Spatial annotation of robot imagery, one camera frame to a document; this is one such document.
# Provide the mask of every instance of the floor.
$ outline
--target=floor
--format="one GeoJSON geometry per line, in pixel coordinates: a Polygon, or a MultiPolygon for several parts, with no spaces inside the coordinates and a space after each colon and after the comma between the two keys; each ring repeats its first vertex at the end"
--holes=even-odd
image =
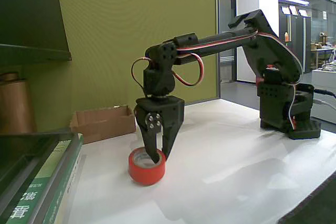
{"type": "MultiPolygon", "coordinates": [[[[311,73],[303,75],[303,83],[311,83],[311,73]]],[[[222,99],[259,110],[259,97],[255,84],[245,82],[229,82],[220,85],[222,99]]],[[[323,130],[336,133],[336,124],[316,119],[321,122],[323,130]]]]}

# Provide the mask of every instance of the red wire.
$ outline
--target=red wire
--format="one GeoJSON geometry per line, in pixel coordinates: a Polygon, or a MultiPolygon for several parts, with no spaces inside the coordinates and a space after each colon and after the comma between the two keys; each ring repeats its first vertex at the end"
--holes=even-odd
{"type": "Polygon", "coordinates": [[[147,97],[147,94],[146,94],[146,92],[145,92],[145,89],[143,88],[143,86],[141,85],[141,83],[138,82],[138,81],[136,80],[136,78],[135,78],[135,76],[134,76],[134,72],[133,72],[134,65],[135,65],[138,61],[140,61],[140,60],[147,60],[149,63],[151,63],[151,62],[152,62],[152,59],[147,58],[147,57],[141,57],[141,58],[135,60],[135,62],[133,62],[132,67],[131,67],[131,75],[132,75],[133,80],[134,80],[134,81],[141,87],[141,89],[142,89],[142,91],[143,91],[145,97],[147,97]]]}
{"type": "Polygon", "coordinates": [[[177,73],[175,73],[174,71],[173,71],[173,75],[176,77],[177,80],[179,80],[180,82],[182,82],[184,85],[192,87],[192,86],[196,86],[197,84],[199,84],[203,80],[203,77],[204,77],[204,64],[203,64],[203,61],[202,61],[202,59],[201,59],[201,57],[199,55],[194,54],[192,52],[189,55],[195,56],[195,58],[198,61],[198,64],[199,64],[199,75],[200,75],[199,78],[198,78],[198,81],[195,82],[195,83],[189,83],[189,82],[183,80],[183,78],[181,76],[179,76],[177,73]]]}
{"type": "Polygon", "coordinates": [[[181,47],[181,48],[177,48],[176,50],[177,51],[190,51],[190,50],[207,48],[207,47],[211,47],[211,46],[218,46],[218,45],[223,45],[223,44],[227,44],[227,43],[230,43],[230,42],[239,41],[239,40],[242,40],[242,39],[252,38],[252,37],[256,36],[257,34],[258,34],[258,31],[255,31],[251,35],[239,36],[239,37],[236,37],[236,38],[233,38],[233,39],[219,40],[219,41],[216,41],[216,42],[207,43],[207,44],[199,45],[199,46],[195,46],[195,47],[181,47]]]}

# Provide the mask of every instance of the robotic arm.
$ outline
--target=robotic arm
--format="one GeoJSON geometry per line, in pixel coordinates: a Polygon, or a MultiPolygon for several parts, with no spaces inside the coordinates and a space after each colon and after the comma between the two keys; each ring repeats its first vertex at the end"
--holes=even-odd
{"type": "Polygon", "coordinates": [[[168,158],[184,119],[184,100],[169,95],[175,87],[174,76],[179,78],[172,66],[195,60],[202,66],[201,57],[239,46],[256,76],[264,78],[258,86],[260,126],[286,132],[292,139],[320,136],[320,124],[310,120],[314,88],[298,84],[302,66],[272,31],[262,11],[235,17],[229,28],[204,39],[195,34],[175,37],[146,50],[142,58],[149,61],[143,71],[145,98],[137,99],[134,113],[146,152],[155,163],[159,161],[156,134],[163,128],[162,152],[168,158]]]}

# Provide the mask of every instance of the white tabletop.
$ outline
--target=white tabletop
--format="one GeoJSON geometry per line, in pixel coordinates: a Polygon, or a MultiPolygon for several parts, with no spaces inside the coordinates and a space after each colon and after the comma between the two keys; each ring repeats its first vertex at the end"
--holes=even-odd
{"type": "Polygon", "coordinates": [[[336,50],[336,47],[330,47],[330,48],[321,48],[321,49],[313,49],[312,52],[322,52],[322,51],[329,51],[329,50],[336,50]]]}
{"type": "Polygon", "coordinates": [[[127,172],[139,129],[83,146],[68,223],[276,223],[336,170],[336,135],[294,141],[259,123],[259,111],[224,100],[187,106],[150,187],[127,172]]]}

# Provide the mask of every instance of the ceiling light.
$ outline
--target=ceiling light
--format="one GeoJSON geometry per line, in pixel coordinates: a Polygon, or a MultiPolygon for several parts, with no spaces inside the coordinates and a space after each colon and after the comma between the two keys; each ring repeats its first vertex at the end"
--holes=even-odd
{"type": "Polygon", "coordinates": [[[304,0],[283,0],[283,1],[289,1],[289,2],[292,2],[292,3],[300,4],[300,5],[309,5],[309,2],[304,1],[304,0]]]}

